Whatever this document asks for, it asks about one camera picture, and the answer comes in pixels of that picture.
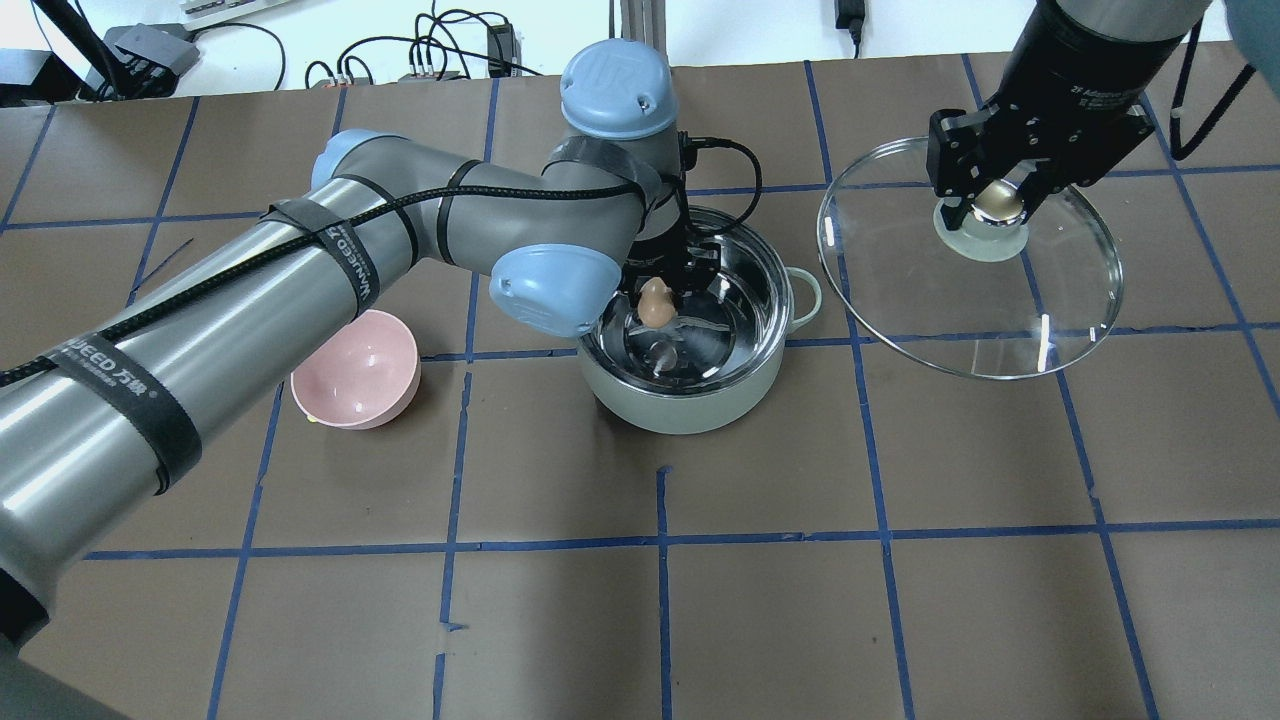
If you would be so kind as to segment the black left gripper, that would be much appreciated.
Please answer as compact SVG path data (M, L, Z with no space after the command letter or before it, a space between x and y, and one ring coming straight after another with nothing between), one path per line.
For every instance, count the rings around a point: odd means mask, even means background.
M654 278L666 283L675 307L681 309L686 297L708 291L721 270L721 247L692 223L685 183L675 179L672 184L672 195L659 205L675 210L672 224L649 240L636 240L623 264L620 292L634 309L640 306L644 284Z

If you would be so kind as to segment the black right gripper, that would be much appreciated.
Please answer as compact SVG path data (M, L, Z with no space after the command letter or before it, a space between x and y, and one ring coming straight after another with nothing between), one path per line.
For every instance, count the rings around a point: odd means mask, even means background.
M931 117L925 169L938 219L963 225L979 195L1027 164L1015 197L1029 223L1047 197L1102 179L1153 131L1134 90L1016 73L979 110L946 108Z

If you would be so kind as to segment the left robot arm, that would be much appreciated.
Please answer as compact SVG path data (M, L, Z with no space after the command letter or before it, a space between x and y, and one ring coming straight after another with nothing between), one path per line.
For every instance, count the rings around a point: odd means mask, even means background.
M60 575L425 259L486 275L543 334L586 334L681 168L666 56L609 38L559 78L538 176L366 129L312 187L97 329L3 373L3 647L49 624Z

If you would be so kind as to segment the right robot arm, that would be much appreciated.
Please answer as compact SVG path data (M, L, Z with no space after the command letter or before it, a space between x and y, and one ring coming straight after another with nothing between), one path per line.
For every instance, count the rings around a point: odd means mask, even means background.
M1023 223L1051 195L1089 186L1153 131L1140 94L1180 44L1199 36L1204 1L1038 1L1000 86L978 110L936 111L927 172L936 220L961 228L978 196L1030 161Z

